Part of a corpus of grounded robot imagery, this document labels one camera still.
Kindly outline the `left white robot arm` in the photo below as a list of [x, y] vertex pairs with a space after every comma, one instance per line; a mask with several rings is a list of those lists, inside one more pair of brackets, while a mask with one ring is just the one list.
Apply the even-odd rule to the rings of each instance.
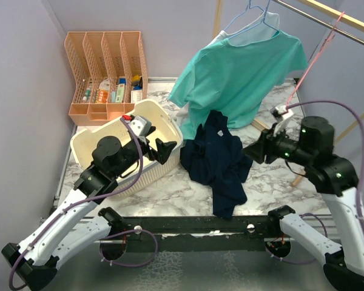
[[135, 118], [82, 130], [71, 141], [83, 172], [61, 205], [26, 239], [9, 243], [2, 255], [11, 276], [30, 290], [42, 290], [58, 270], [89, 244], [127, 232], [121, 217], [103, 208], [87, 224], [81, 220], [106, 199], [124, 198], [153, 183], [172, 168], [182, 142], [171, 125]]

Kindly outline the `teal green t shirt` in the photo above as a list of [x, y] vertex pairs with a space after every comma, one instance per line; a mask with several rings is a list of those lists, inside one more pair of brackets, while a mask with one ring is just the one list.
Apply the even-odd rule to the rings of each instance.
[[211, 110], [226, 116], [230, 129], [250, 124], [266, 95], [307, 66], [301, 40], [281, 30], [245, 45], [224, 39], [201, 49], [169, 95], [179, 108], [188, 106], [189, 116], [180, 125], [184, 139], [194, 139]]

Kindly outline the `pink wire hanger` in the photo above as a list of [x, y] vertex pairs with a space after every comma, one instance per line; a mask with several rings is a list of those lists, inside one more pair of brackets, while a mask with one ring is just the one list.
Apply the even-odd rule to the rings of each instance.
[[337, 28], [337, 25], [339, 24], [339, 22], [341, 21], [341, 19], [343, 18], [344, 15], [345, 15], [345, 12], [341, 12], [339, 14], [337, 20], [335, 21], [335, 24], [332, 26], [332, 28], [330, 29], [327, 37], [325, 38], [325, 40], [323, 41], [322, 45], [320, 46], [319, 51], [314, 56], [314, 58], [312, 59], [312, 61], [309, 63], [309, 66], [305, 70], [305, 72], [303, 73], [302, 77], [299, 79], [297, 85], [295, 86], [294, 91], [291, 93], [290, 97], [286, 101], [286, 105], [285, 105], [286, 112], [288, 112], [288, 111], [291, 110], [290, 109], [290, 107], [291, 107], [290, 102], [291, 102], [292, 98], [294, 97], [295, 93], [298, 91], [298, 89], [301, 86], [301, 84], [303, 83], [303, 81], [306, 78], [307, 74], [309, 73], [309, 71], [311, 70], [311, 68], [313, 67], [313, 65], [317, 62], [317, 60], [319, 59], [319, 57], [321, 57], [321, 55], [323, 54], [323, 52], [325, 51], [325, 49], [330, 45], [331, 41], [334, 39], [334, 37], [335, 37], [335, 32], [334, 31]]

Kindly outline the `navy blue t shirt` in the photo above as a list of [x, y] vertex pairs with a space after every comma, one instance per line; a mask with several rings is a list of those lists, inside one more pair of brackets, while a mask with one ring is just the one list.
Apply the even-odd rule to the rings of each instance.
[[248, 200], [243, 183], [252, 167], [241, 139], [230, 133], [227, 123], [227, 116], [212, 110], [180, 153], [190, 179], [211, 187], [213, 215], [223, 219], [231, 219], [235, 207]]

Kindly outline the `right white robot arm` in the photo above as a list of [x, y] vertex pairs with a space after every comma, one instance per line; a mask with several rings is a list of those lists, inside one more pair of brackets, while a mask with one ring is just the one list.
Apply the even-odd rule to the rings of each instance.
[[356, 209], [359, 179], [351, 162], [333, 153], [333, 126], [319, 116], [305, 117], [298, 140], [278, 127], [274, 124], [262, 131], [243, 153], [259, 164], [282, 158], [304, 167], [307, 179], [328, 206], [340, 242], [316, 231], [288, 206], [269, 212], [268, 233], [274, 237], [289, 235], [301, 244], [322, 265], [336, 290], [364, 290], [364, 234]]

